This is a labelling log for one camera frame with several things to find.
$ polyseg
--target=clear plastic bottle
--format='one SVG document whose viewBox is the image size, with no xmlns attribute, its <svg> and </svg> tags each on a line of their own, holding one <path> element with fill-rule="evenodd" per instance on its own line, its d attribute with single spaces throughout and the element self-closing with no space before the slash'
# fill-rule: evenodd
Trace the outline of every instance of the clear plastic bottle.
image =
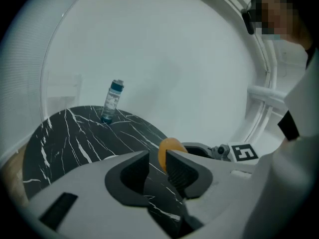
<svg viewBox="0 0 319 239">
<path fill-rule="evenodd" d="M 116 106 L 118 105 L 124 85 L 122 80 L 114 80 L 109 88 L 108 95 L 106 96 L 104 108 L 102 111 L 101 121 L 111 123 Z"/>
</svg>

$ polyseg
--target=orange fruit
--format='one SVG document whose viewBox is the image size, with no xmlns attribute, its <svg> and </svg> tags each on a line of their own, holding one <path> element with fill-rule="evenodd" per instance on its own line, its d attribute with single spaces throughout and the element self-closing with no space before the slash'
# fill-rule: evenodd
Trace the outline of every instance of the orange fruit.
<svg viewBox="0 0 319 239">
<path fill-rule="evenodd" d="M 162 169 L 166 172 L 166 151 L 167 150 L 179 150 L 182 152 L 187 152 L 183 144 L 178 141 L 176 138 L 166 138 L 159 145 L 159 164 Z"/>
</svg>

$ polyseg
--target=marble tabletop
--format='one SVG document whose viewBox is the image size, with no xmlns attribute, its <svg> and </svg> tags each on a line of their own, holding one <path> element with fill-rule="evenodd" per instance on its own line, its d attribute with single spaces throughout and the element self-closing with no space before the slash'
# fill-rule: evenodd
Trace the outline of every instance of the marble tabletop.
<svg viewBox="0 0 319 239">
<path fill-rule="evenodd" d="M 149 150 L 150 173 L 145 182 L 149 213 L 171 236 L 177 233 L 182 199 L 158 162 L 166 136 L 146 120 L 117 110 L 110 125 L 101 123 L 103 107 L 80 106 L 60 111 L 32 135 L 23 160 L 23 184 L 31 199 L 72 169 L 130 152 Z"/>
</svg>

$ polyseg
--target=table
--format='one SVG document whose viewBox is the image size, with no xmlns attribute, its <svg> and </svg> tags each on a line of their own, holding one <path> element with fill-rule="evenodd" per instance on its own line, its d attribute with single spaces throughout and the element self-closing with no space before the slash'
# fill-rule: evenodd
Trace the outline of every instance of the table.
<svg viewBox="0 0 319 239">
<path fill-rule="evenodd" d="M 174 237 L 182 199 L 158 162 L 159 144 L 166 136 L 146 120 L 121 110 L 116 110 L 110 125 L 101 123 L 102 109 L 66 109 L 36 129 L 26 147 L 22 167 L 28 199 L 80 165 L 148 149 L 150 173 L 144 195 L 150 202 L 149 213 Z"/>
</svg>

